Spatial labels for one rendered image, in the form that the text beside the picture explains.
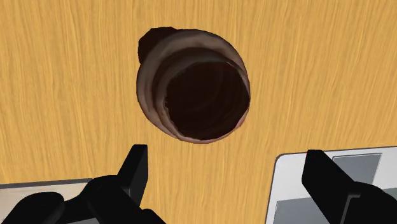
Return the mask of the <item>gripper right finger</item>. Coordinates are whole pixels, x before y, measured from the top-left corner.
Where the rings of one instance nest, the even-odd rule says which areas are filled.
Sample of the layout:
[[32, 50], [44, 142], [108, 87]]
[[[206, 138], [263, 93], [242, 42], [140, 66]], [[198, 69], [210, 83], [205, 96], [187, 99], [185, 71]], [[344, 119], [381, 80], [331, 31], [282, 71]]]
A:
[[354, 181], [322, 150], [307, 151], [302, 185], [329, 224], [397, 224], [397, 199]]

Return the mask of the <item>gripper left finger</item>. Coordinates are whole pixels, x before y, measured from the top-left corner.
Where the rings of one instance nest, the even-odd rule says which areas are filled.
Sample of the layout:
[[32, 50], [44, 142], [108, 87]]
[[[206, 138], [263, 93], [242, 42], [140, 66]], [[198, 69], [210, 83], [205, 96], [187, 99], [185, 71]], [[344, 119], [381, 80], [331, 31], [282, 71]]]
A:
[[41, 191], [22, 197], [2, 224], [165, 224], [140, 208], [148, 181], [148, 146], [131, 147], [118, 174], [91, 179], [77, 196]]

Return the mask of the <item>white grey tablet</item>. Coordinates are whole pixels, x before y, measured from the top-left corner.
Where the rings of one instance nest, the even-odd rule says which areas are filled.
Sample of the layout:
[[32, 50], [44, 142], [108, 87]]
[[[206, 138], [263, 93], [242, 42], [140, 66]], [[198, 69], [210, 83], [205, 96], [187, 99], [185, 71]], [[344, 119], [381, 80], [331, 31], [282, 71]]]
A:
[[[353, 180], [397, 199], [397, 146], [325, 153]], [[265, 224], [329, 224], [302, 185], [305, 156], [286, 153], [276, 158]]]

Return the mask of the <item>beige flat book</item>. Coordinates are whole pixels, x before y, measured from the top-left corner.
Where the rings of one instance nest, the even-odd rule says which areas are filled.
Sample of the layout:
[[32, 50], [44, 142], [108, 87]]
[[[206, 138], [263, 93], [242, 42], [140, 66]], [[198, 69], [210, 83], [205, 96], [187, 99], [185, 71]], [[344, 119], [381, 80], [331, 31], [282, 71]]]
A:
[[39, 192], [57, 192], [67, 201], [79, 195], [90, 180], [88, 178], [0, 184], [0, 224], [3, 224], [11, 210], [26, 196]]

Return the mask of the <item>brown mug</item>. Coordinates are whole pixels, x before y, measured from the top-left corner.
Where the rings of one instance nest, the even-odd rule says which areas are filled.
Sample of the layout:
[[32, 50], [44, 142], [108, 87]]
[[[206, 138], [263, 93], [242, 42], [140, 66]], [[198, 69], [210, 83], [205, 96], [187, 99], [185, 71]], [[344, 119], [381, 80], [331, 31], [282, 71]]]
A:
[[181, 141], [207, 144], [238, 129], [249, 78], [236, 49], [198, 29], [151, 28], [138, 42], [136, 94], [146, 118]]

